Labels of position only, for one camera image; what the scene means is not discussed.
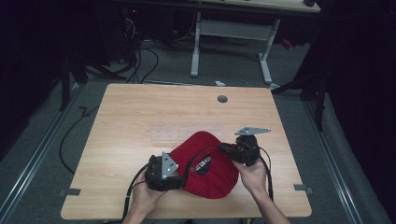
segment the person's right hand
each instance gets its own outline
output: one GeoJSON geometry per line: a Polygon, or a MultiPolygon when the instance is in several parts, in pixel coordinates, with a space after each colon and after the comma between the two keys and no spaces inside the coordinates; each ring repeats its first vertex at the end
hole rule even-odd
{"type": "Polygon", "coordinates": [[[253,196],[262,195],[263,193],[268,194],[265,187],[267,172],[261,160],[256,160],[251,166],[246,166],[237,161],[233,161],[233,165],[239,170],[245,188],[253,196]]]}
{"type": "Polygon", "coordinates": [[[132,203],[130,204],[130,211],[123,220],[123,224],[142,223],[146,215],[154,210],[158,201],[167,191],[157,191],[149,188],[145,182],[144,170],[136,179],[133,190],[132,203]]]}

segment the red cap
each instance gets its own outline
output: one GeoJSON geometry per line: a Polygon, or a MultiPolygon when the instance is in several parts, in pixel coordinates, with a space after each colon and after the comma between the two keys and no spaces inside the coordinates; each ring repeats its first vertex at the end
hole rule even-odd
{"type": "Polygon", "coordinates": [[[175,148],[170,157],[178,164],[184,190],[208,199],[227,196],[238,181],[238,170],[218,150],[220,140],[211,133],[198,132],[175,148]]]}

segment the person's left hand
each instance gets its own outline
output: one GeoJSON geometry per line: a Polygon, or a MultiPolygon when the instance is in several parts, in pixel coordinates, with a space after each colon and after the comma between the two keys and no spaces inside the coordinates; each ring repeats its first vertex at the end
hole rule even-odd
{"type": "Polygon", "coordinates": [[[145,181],[144,170],[136,179],[136,186],[133,189],[131,210],[124,219],[123,223],[140,223],[152,210],[154,210],[160,198],[167,191],[157,191],[149,188],[145,181]]]}

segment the cable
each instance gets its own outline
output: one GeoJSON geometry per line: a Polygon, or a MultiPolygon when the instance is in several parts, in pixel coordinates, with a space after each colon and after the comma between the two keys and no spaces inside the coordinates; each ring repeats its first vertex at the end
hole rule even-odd
{"type": "Polygon", "coordinates": [[[158,57],[157,53],[155,53],[155,52],[152,51],[151,49],[145,49],[145,50],[148,50],[148,51],[150,51],[151,53],[153,53],[153,54],[155,55],[157,61],[155,62],[154,67],[153,67],[147,74],[145,74],[145,75],[143,76],[142,80],[140,80],[140,84],[143,84],[143,82],[145,81],[146,77],[148,77],[149,74],[150,74],[152,71],[154,71],[154,69],[157,67],[158,61],[159,61],[159,57],[158,57]]]}
{"type": "Polygon", "coordinates": [[[271,176],[271,169],[268,168],[267,163],[265,160],[260,156],[260,160],[264,164],[265,170],[267,171],[267,178],[268,178],[268,195],[270,196],[271,200],[274,201],[274,189],[272,184],[272,176],[271,176]]]}
{"type": "Polygon", "coordinates": [[[202,46],[202,44],[200,43],[200,48],[201,49],[206,49],[206,50],[215,50],[215,49],[219,49],[221,46],[222,46],[222,44],[223,44],[223,40],[224,40],[224,38],[222,38],[222,37],[214,37],[214,38],[212,38],[212,39],[219,39],[219,44],[217,45],[217,46],[215,46],[214,48],[212,48],[212,49],[210,49],[210,48],[205,48],[205,47],[203,47],[202,46]]]}
{"type": "Polygon", "coordinates": [[[191,46],[191,45],[193,45],[195,42],[194,42],[194,40],[192,40],[192,41],[190,41],[190,43],[189,44],[180,44],[180,43],[178,43],[178,42],[174,42],[176,45],[179,45],[179,46],[181,46],[181,47],[188,47],[188,46],[191,46]]]}
{"type": "Polygon", "coordinates": [[[125,18],[126,21],[130,22],[129,26],[126,28],[126,31],[128,32],[129,29],[131,29],[131,26],[134,27],[134,29],[132,30],[132,35],[131,35],[131,40],[134,40],[134,32],[136,31],[136,26],[134,26],[134,22],[131,21],[129,18],[125,18]]]}
{"type": "Polygon", "coordinates": [[[103,224],[122,224],[122,220],[105,221],[103,224]]]}
{"type": "Polygon", "coordinates": [[[59,145],[59,158],[61,159],[61,163],[66,168],[67,171],[69,171],[72,175],[75,174],[75,171],[72,170],[66,162],[64,162],[64,156],[62,155],[62,150],[64,147],[64,141],[66,140],[67,135],[71,133],[71,131],[78,125],[83,119],[87,118],[93,111],[95,111],[97,108],[99,108],[99,105],[96,106],[94,109],[90,110],[87,114],[83,115],[81,118],[79,118],[70,128],[67,130],[66,134],[64,135],[64,138],[62,138],[62,142],[59,145]]]}
{"type": "Polygon", "coordinates": [[[131,78],[134,77],[134,75],[136,75],[137,70],[140,68],[140,64],[142,62],[142,53],[140,52],[140,48],[137,49],[138,54],[139,54],[139,63],[136,67],[136,64],[134,65],[134,72],[129,76],[129,78],[126,80],[126,83],[129,83],[131,81],[131,78]]]}
{"type": "Polygon", "coordinates": [[[244,79],[242,79],[242,78],[239,78],[239,77],[236,77],[236,79],[238,79],[239,81],[241,81],[241,82],[243,82],[243,83],[245,83],[247,86],[249,86],[249,87],[251,87],[251,85],[250,84],[248,84],[244,79]]]}
{"type": "Polygon", "coordinates": [[[191,23],[191,26],[190,26],[190,30],[183,37],[181,37],[179,39],[174,39],[174,41],[189,39],[189,38],[195,36],[195,35],[191,35],[191,36],[187,36],[187,35],[189,35],[191,33],[192,27],[194,27],[196,16],[197,16],[197,13],[195,12],[194,13],[194,18],[192,18],[192,23],[191,23]]]}
{"type": "Polygon", "coordinates": [[[232,44],[232,45],[237,45],[237,46],[251,45],[251,44],[255,44],[258,42],[258,40],[249,39],[249,40],[246,40],[245,43],[237,43],[237,42],[231,41],[230,39],[233,39],[233,38],[226,38],[226,39],[224,39],[224,42],[226,44],[232,44]]]}
{"type": "Polygon", "coordinates": [[[260,149],[267,155],[267,157],[268,157],[268,162],[270,163],[270,170],[271,170],[271,157],[270,157],[270,155],[268,154],[267,151],[264,150],[264,148],[260,147],[260,149]]]}
{"type": "Polygon", "coordinates": [[[140,83],[139,75],[136,73],[134,78],[132,79],[132,83],[135,83],[134,79],[136,78],[137,83],[140,83]]]}

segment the white desk frame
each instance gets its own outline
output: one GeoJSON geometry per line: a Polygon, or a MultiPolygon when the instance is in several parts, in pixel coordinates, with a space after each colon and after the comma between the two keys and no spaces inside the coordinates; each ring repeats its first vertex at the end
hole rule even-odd
{"type": "Polygon", "coordinates": [[[272,26],[261,26],[246,23],[227,22],[227,21],[209,21],[202,20],[201,13],[197,13],[195,46],[192,54],[191,76],[198,77],[199,56],[200,56],[200,36],[216,35],[242,39],[264,40],[266,45],[263,53],[259,54],[260,65],[262,66],[262,75],[267,84],[272,83],[271,74],[268,69],[267,57],[271,46],[274,42],[277,27],[280,19],[275,20],[272,26]]]}

